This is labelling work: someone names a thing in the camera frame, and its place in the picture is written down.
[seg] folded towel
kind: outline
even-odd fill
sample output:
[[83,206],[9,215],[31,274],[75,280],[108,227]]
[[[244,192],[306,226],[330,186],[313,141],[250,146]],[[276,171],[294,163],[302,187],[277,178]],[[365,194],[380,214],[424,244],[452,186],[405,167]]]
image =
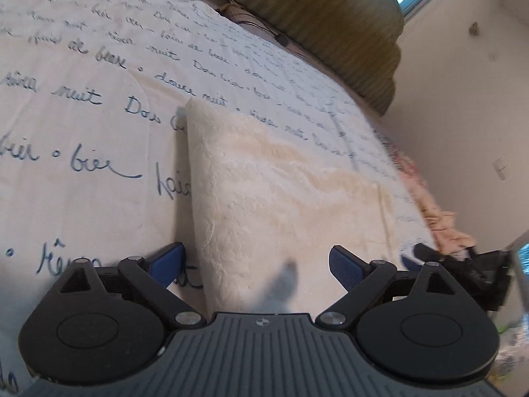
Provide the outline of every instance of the folded towel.
[[261,121],[191,99],[192,210],[208,311],[321,313],[345,290],[341,244],[400,265],[391,197],[274,136]]

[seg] beige wall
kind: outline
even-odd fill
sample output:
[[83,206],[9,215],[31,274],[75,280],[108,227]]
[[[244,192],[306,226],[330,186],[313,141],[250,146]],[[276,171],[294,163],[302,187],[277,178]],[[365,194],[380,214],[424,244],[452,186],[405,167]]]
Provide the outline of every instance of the beige wall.
[[[470,37],[476,21],[481,35]],[[383,124],[480,251],[511,243],[529,229],[529,28],[499,0],[434,0],[400,46]]]

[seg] metal screw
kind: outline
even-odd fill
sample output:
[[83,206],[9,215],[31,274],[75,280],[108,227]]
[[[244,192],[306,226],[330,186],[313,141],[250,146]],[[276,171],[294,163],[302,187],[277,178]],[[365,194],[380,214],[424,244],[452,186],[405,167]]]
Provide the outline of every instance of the metal screw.
[[196,312],[180,312],[175,316],[175,321],[183,326],[194,326],[198,324],[202,319],[202,316]]
[[339,326],[346,321],[345,315],[338,312],[325,312],[319,316],[320,321],[330,326]]

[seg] green corduroy headboard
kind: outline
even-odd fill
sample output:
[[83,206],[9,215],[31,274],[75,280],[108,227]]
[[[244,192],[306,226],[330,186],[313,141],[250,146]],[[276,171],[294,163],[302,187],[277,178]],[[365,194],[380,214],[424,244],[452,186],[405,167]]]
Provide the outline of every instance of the green corduroy headboard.
[[234,0],[332,68],[380,115],[400,61],[404,18],[397,0]]

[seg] bed sheet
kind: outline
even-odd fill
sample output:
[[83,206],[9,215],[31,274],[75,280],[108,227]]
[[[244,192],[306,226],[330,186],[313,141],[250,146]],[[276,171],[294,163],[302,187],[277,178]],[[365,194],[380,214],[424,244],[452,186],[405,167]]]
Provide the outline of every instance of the bed sheet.
[[384,184],[402,254],[432,242],[346,92],[202,2],[0,0],[0,49],[0,395],[29,385],[18,331],[71,259],[112,265],[180,240],[189,268],[172,289],[203,306],[190,97]]

